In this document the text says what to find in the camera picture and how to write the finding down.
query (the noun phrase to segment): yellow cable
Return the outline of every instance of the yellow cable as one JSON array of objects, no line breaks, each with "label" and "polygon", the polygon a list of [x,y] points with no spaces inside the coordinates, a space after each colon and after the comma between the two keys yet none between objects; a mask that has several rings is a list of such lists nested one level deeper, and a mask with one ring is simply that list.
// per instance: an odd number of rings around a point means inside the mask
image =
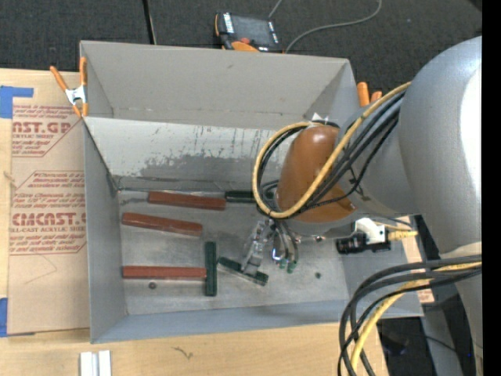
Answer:
[{"label": "yellow cable", "polygon": [[388,233],[388,240],[389,241],[403,240],[404,238],[415,237],[417,234],[419,233],[414,230],[396,230],[392,231],[391,233]]},{"label": "yellow cable", "polygon": [[400,227],[400,226],[393,226],[392,224],[387,224],[385,222],[374,222],[374,223],[376,223],[378,226],[385,226],[386,228],[392,229],[392,230],[411,231],[411,229],[409,227],[405,228],[405,227]]},{"label": "yellow cable", "polygon": [[[474,263],[464,263],[461,265],[450,265],[444,266],[440,269],[437,269],[438,272],[447,272],[451,270],[466,270],[472,267],[481,265],[482,262],[474,262]],[[422,280],[413,280],[402,285],[397,291],[404,290],[409,287],[419,287],[421,285],[426,285],[430,283],[431,279],[422,279]],[[360,353],[362,352],[363,345],[366,342],[369,333],[376,325],[377,321],[383,316],[383,313],[392,306],[397,300],[399,300],[405,293],[392,295],[391,297],[386,298],[382,303],[377,307],[376,311],[371,315],[371,317],[366,321],[363,326],[362,333],[360,334],[359,339],[357,340],[353,352],[351,353],[351,366],[353,369],[356,369],[357,364],[359,363]]]},{"label": "yellow cable", "polygon": [[350,138],[353,136],[357,128],[365,121],[367,117],[369,117],[375,110],[377,110],[380,106],[385,104],[389,99],[391,99],[393,96],[397,95],[401,91],[407,89],[410,85],[410,82],[407,82],[403,85],[400,85],[399,87],[393,89],[390,91],[388,94],[384,95],[382,98],[374,102],[372,105],[367,108],[362,115],[356,119],[356,121],[353,123],[353,125],[346,131],[344,134],[343,138],[339,141],[337,144],[336,148],[334,149],[333,153],[329,156],[327,159],[326,163],[323,165],[322,169],[320,170],[319,174],[316,176],[315,180],[311,184],[311,186],[308,188],[308,190],[305,192],[305,194],[297,201],[295,205],[292,207],[288,208],[286,211],[273,211],[271,208],[269,208],[266,203],[261,199],[259,195],[259,185],[258,185],[258,170],[261,165],[261,161],[263,157],[265,156],[266,150],[271,146],[273,142],[275,142],[276,139],[278,139],[284,132],[286,132],[288,129],[292,128],[298,128],[299,126],[305,126],[306,125],[313,125],[315,123],[296,123],[292,125],[288,125],[285,128],[282,128],[280,131],[278,131],[272,138],[268,140],[268,142],[262,147],[261,151],[259,152],[259,155],[256,159],[256,163],[254,165],[254,171],[252,174],[252,192],[254,194],[254,199],[258,203],[259,208],[266,213],[268,216],[274,218],[274,219],[285,219],[289,216],[292,216],[295,214],[297,211],[299,211],[306,203],[306,201],[313,195],[313,193],[316,191],[320,183],[326,178],[327,173],[329,172],[330,168],[332,167],[333,163],[336,161],[337,157],[340,155],[341,151],[344,149]]}]

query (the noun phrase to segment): cable bundle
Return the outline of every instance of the cable bundle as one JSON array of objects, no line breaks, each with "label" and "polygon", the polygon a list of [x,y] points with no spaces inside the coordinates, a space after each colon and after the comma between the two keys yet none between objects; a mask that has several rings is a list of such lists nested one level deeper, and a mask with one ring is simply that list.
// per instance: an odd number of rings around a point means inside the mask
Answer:
[{"label": "cable bundle", "polygon": [[[409,85],[410,82],[397,87],[363,111],[360,117],[358,117],[353,124],[348,127],[346,133],[336,145],[333,153],[327,159],[327,162],[323,165],[319,174],[305,194],[294,206],[288,208],[286,211],[277,211],[273,204],[270,203],[270,200],[265,197],[266,193],[276,187],[278,183],[277,181],[272,181],[263,186],[261,185],[261,179],[265,171],[265,167],[273,151],[285,139],[304,128],[309,126],[319,126],[321,124],[315,122],[299,122],[282,128],[274,136],[272,136],[272,138],[266,142],[259,152],[254,165],[252,177],[254,199],[258,203],[258,207],[262,210],[262,212],[273,219],[289,219],[306,212],[307,210],[323,206],[324,204],[331,204],[333,202],[340,201],[355,192],[362,181],[362,177],[364,176],[369,163],[372,161],[384,141],[397,125],[400,103],[405,90],[409,87]],[[367,126],[352,141],[351,138],[357,129],[368,118],[369,123]],[[344,174],[348,171],[352,171],[351,167],[355,161],[359,159],[360,155],[367,149],[367,147],[376,140],[377,142],[368,155],[366,162],[362,166],[359,176],[354,178],[351,189],[341,197],[321,202],[321,199],[333,188],[336,183],[339,182]]]},{"label": "cable bundle", "polygon": [[[423,270],[422,273],[399,273],[410,272],[412,270]],[[342,363],[344,363],[348,374],[356,376],[356,366],[359,358],[369,375],[375,375],[365,353],[363,344],[367,336],[373,329],[376,322],[383,313],[406,292],[419,291],[430,287],[437,287],[445,284],[457,283],[462,280],[481,274],[481,255],[468,256],[464,258],[441,259],[429,262],[410,263],[391,267],[382,270],[366,279],[360,284],[353,294],[351,301],[347,304],[341,316],[339,327],[339,344],[341,354],[337,362],[337,374],[341,376]],[[395,291],[380,297],[364,311],[357,319],[357,305],[369,293],[380,290],[395,284],[401,284]],[[350,322],[351,333],[346,336],[346,328]],[[355,342],[355,347],[351,354],[348,354],[349,345]]]}]

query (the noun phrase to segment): wooden handle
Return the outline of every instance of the wooden handle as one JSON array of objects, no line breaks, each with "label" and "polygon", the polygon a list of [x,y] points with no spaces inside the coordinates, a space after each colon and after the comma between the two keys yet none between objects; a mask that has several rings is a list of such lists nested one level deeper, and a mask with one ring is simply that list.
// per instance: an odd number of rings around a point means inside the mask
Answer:
[{"label": "wooden handle", "polygon": [[369,88],[365,82],[357,84],[357,93],[359,94],[360,107],[367,106],[369,104]]},{"label": "wooden handle", "polygon": [[124,279],[205,280],[204,267],[123,266]]},{"label": "wooden handle", "polygon": [[185,234],[199,237],[202,234],[202,225],[196,222],[166,219],[139,213],[127,212],[122,215],[122,224],[126,226],[142,227],[145,229],[167,231],[169,233]]},{"label": "wooden handle", "polygon": [[151,204],[166,204],[181,208],[198,208],[223,211],[226,199],[220,197],[201,197],[187,193],[150,192],[148,202]]},{"label": "wooden handle", "polygon": [[80,84],[87,85],[87,59],[80,57]]},{"label": "wooden handle", "polygon": [[82,103],[81,104],[81,115],[84,117],[88,116],[88,103]]},{"label": "wooden handle", "polygon": [[59,85],[59,87],[63,91],[66,91],[68,89],[68,85],[66,85],[66,82],[63,80],[63,77],[61,77],[61,74],[59,73],[57,68],[55,68],[54,66],[50,66],[49,69],[50,69],[50,72],[52,72],[54,74],[54,77],[56,78],[56,81],[57,81],[57,85]]},{"label": "wooden handle", "polygon": [[380,99],[382,96],[383,96],[383,93],[381,91],[377,91],[370,96],[370,102],[371,103],[375,102],[376,100]]}]

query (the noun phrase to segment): blue tape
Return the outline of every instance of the blue tape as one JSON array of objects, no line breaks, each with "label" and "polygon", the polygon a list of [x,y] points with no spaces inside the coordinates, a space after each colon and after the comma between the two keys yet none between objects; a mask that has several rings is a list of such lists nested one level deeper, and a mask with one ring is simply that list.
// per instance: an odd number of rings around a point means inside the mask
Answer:
[{"label": "blue tape", "polygon": [[13,100],[15,97],[33,97],[33,93],[33,88],[0,86],[0,118],[13,117]]},{"label": "blue tape", "polygon": [[7,298],[0,298],[0,337],[7,337]]}]

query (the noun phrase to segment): scratch mark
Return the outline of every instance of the scratch mark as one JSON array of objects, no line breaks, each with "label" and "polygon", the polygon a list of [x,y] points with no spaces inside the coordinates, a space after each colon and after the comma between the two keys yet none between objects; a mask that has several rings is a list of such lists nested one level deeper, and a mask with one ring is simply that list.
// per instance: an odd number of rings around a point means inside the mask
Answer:
[{"label": "scratch mark", "polygon": [[181,347],[172,347],[172,349],[182,353],[182,355],[184,355],[187,360],[191,360],[191,357],[193,356],[193,352],[190,352],[189,354],[187,354],[186,351],[184,349],[182,349]]},{"label": "scratch mark", "polygon": [[49,259],[49,258],[46,258],[45,256],[43,255],[40,255],[37,253],[38,256],[40,256],[41,258],[43,258],[45,261],[47,261],[48,263],[50,263],[50,265],[52,266],[52,270],[46,274],[42,274],[41,276],[38,276],[38,277],[35,277],[34,279],[31,279],[29,281],[27,281],[25,284],[29,284],[31,283],[32,281],[35,281],[35,280],[38,280],[38,279],[41,279],[42,277],[45,277],[45,276],[48,276],[49,274],[53,274],[53,273],[56,273],[57,272],[57,267],[56,265],[54,265],[54,263],[52,263],[52,261]]}]

